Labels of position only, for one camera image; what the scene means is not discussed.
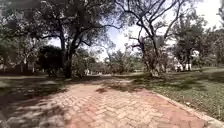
green lawn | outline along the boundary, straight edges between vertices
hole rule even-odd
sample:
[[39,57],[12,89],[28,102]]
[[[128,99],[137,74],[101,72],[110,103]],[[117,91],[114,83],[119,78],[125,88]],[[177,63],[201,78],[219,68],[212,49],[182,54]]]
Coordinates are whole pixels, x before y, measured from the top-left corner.
[[161,79],[127,76],[133,87],[144,87],[224,121],[224,69],[169,73]]

sky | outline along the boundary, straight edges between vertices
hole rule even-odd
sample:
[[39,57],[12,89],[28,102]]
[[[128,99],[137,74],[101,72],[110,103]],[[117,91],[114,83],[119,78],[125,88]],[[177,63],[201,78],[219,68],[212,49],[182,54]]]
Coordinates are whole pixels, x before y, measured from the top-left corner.
[[[198,15],[202,15],[204,19],[208,22],[206,28],[217,26],[218,28],[221,26],[220,17],[217,15],[218,9],[220,7],[220,0],[204,0],[196,5],[196,11]],[[116,44],[116,48],[114,50],[124,51],[124,44],[133,44],[133,40],[129,40],[127,37],[128,33],[132,33],[133,36],[137,36],[139,32],[139,28],[137,26],[126,28],[125,30],[117,30],[114,28],[109,29],[108,34],[110,39]],[[168,44],[174,44],[174,41],[168,41]],[[56,45],[60,47],[60,42],[58,40],[51,40],[50,44]],[[99,58],[103,60],[105,58],[106,52],[103,52]]]

red brick paver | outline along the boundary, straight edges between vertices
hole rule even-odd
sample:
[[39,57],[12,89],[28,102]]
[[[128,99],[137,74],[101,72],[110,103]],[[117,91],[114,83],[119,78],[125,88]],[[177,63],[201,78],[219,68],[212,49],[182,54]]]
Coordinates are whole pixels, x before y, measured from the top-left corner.
[[38,104],[5,109],[12,128],[204,128],[206,122],[150,91],[76,85]]

